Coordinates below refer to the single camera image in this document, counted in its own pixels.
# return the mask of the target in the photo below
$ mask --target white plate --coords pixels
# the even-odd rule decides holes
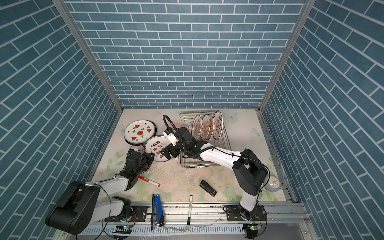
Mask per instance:
[[[223,131],[223,116],[220,111],[215,112],[214,115],[214,132],[213,137],[215,140],[220,138],[221,132]]]
[[[160,153],[161,150],[170,144],[170,140],[164,136],[154,136],[145,143],[145,152],[154,153],[153,161],[165,162],[168,159]]]
[[[211,139],[212,133],[214,131],[214,117],[212,116],[212,114],[208,114],[208,116],[209,116],[210,127],[209,127],[209,133],[208,133],[206,140]]]
[[[191,135],[197,140],[197,138],[200,135],[200,132],[201,132],[201,116],[197,114],[195,116],[195,119],[193,119]]]
[[[124,138],[129,144],[144,143],[156,133],[156,126],[148,120],[138,120],[127,126]]]
[[[202,122],[202,126],[201,126],[200,137],[202,140],[205,140],[208,136],[208,133],[211,127],[211,121],[209,119],[208,114],[204,115],[201,122]]]

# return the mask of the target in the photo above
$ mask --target brick wallpaper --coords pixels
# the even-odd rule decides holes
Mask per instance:
[[[118,113],[51,0],[0,1],[0,36],[0,239],[52,238]]]
[[[265,117],[320,239],[384,239],[384,1],[317,0]]]
[[[257,108],[303,2],[66,1],[124,108]]]

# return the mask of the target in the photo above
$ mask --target black mounting plate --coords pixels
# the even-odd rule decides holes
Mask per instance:
[[[227,215],[228,222],[246,221],[241,217],[238,205],[225,205],[224,209]],[[267,219],[266,211],[263,206],[256,205],[253,210],[257,216],[255,217],[255,221],[259,221],[259,218],[260,221],[265,221]]]
[[[147,209],[148,206],[131,206],[133,212],[136,213],[136,222],[145,222],[145,218],[147,217]],[[108,222],[121,222],[118,216],[109,217]]]

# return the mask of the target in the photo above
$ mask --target clock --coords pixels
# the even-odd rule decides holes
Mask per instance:
[[[266,190],[270,192],[277,192],[280,189],[280,181],[277,177],[271,175],[269,177],[268,183],[265,185]]]

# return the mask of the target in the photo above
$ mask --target floral tablecloth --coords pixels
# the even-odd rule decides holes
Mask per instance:
[[[162,135],[166,128],[162,116],[168,115],[178,127],[180,112],[185,110],[125,109],[92,181],[113,177],[122,170],[125,154],[131,147],[124,140],[124,130],[130,123],[140,119],[150,120],[157,126],[157,135]],[[272,174],[277,175],[256,112],[238,109],[223,109],[221,112],[232,150],[252,150]],[[153,162],[149,170],[141,175],[160,183],[160,187],[139,179],[133,188],[118,195],[132,202],[151,202],[152,194],[160,194],[162,202],[188,202],[190,195],[194,196],[194,202],[238,202],[243,192],[232,170],[222,166],[183,169],[177,159],[171,159],[167,162]],[[199,186],[201,180],[208,182],[217,191],[215,197]],[[259,200],[277,202],[285,201],[285,197],[281,189],[275,193],[264,190]]]

